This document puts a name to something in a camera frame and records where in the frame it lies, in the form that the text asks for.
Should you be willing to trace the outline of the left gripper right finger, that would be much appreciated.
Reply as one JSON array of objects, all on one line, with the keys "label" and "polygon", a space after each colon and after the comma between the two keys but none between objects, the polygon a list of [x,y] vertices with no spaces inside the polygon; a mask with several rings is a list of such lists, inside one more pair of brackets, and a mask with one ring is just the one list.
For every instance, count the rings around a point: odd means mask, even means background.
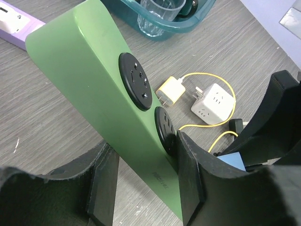
[{"label": "left gripper right finger", "polygon": [[176,136],[182,220],[186,226],[298,226],[301,168],[268,165],[248,173]]}]

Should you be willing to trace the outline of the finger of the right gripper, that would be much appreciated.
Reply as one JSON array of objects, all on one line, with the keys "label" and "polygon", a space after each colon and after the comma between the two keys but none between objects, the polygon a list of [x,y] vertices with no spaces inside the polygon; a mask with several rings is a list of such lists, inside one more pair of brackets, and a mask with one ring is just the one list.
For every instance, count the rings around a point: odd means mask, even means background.
[{"label": "finger of the right gripper", "polygon": [[239,152],[245,166],[301,156],[301,85],[287,71],[271,75],[258,110],[225,153]]}]

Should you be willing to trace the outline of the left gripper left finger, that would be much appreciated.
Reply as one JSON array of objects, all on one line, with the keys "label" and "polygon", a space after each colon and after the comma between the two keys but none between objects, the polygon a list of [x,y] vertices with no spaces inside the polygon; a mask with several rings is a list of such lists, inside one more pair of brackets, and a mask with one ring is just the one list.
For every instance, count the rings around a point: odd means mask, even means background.
[{"label": "left gripper left finger", "polygon": [[49,173],[0,169],[3,226],[110,226],[119,155],[101,142]]}]

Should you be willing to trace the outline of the blue charger plug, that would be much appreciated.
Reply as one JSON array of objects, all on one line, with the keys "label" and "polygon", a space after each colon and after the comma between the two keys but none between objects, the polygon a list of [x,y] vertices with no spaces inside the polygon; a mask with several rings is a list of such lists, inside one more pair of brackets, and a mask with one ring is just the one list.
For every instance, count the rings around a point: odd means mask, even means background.
[{"label": "blue charger plug", "polygon": [[246,171],[242,157],[239,152],[221,155],[221,156],[218,156],[218,159],[222,160],[223,162],[225,162],[237,169]]}]

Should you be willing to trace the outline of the white cube adapter plug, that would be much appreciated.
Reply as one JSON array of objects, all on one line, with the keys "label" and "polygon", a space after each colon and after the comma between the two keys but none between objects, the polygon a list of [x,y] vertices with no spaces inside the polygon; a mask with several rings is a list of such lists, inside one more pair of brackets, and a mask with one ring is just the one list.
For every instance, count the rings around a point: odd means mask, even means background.
[{"label": "white cube adapter plug", "polygon": [[196,87],[194,97],[196,101],[191,111],[208,125],[226,121],[236,102],[233,96],[216,83],[205,90]]}]

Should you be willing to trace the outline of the yellow charger plug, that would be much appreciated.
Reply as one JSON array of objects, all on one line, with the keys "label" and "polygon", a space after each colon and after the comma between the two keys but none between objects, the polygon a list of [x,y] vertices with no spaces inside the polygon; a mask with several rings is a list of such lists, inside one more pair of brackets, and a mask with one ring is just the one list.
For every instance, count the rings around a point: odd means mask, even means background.
[{"label": "yellow charger plug", "polygon": [[155,93],[164,105],[173,106],[186,91],[182,83],[183,78],[170,76]]}]

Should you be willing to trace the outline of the green power strip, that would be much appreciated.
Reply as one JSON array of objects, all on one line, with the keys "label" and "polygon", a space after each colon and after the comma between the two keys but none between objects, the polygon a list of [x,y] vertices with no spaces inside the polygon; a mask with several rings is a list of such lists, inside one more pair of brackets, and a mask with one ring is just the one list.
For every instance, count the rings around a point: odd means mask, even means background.
[{"label": "green power strip", "polygon": [[86,0],[25,40],[36,66],[179,218],[174,127],[109,11]]}]

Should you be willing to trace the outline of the purple power strip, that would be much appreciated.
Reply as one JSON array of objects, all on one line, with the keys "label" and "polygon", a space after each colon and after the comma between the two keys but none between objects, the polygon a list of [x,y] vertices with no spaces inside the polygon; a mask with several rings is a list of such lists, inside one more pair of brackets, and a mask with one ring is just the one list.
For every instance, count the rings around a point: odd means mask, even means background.
[{"label": "purple power strip", "polygon": [[33,31],[45,23],[21,11],[20,9],[0,1],[0,38],[25,50],[25,39]]}]

